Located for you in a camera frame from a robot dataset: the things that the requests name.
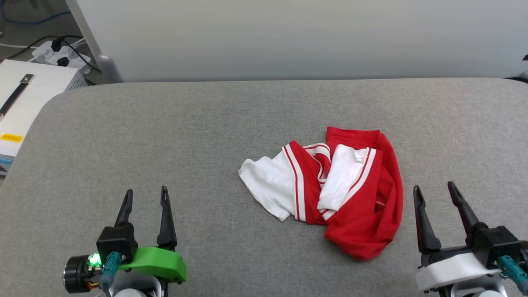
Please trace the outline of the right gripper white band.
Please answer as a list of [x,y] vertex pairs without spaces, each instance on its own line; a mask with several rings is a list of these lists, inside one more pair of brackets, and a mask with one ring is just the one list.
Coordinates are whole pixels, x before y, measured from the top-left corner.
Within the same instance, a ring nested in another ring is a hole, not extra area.
[[[476,232],[488,229],[473,212],[453,181],[448,182],[451,201],[458,209],[464,231],[465,243],[474,246]],[[413,188],[417,246],[421,252],[421,264],[415,283],[423,292],[500,292],[502,279],[498,269],[483,265],[467,247],[442,249],[441,241],[434,234],[426,212],[426,203],[420,186]]]

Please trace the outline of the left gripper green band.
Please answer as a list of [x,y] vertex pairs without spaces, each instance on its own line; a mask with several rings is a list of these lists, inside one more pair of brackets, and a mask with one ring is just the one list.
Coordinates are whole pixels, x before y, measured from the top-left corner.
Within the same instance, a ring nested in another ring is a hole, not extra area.
[[[133,190],[128,189],[121,204],[115,227],[129,222]],[[161,187],[162,207],[157,247],[138,248],[131,263],[120,261],[119,268],[104,267],[106,260],[95,252],[71,257],[65,267],[63,283],[70,294],[99,291],[102,295],[167,295],[169,285],[187,280],[187,267],[175,250],[174,227],[168,188]]]

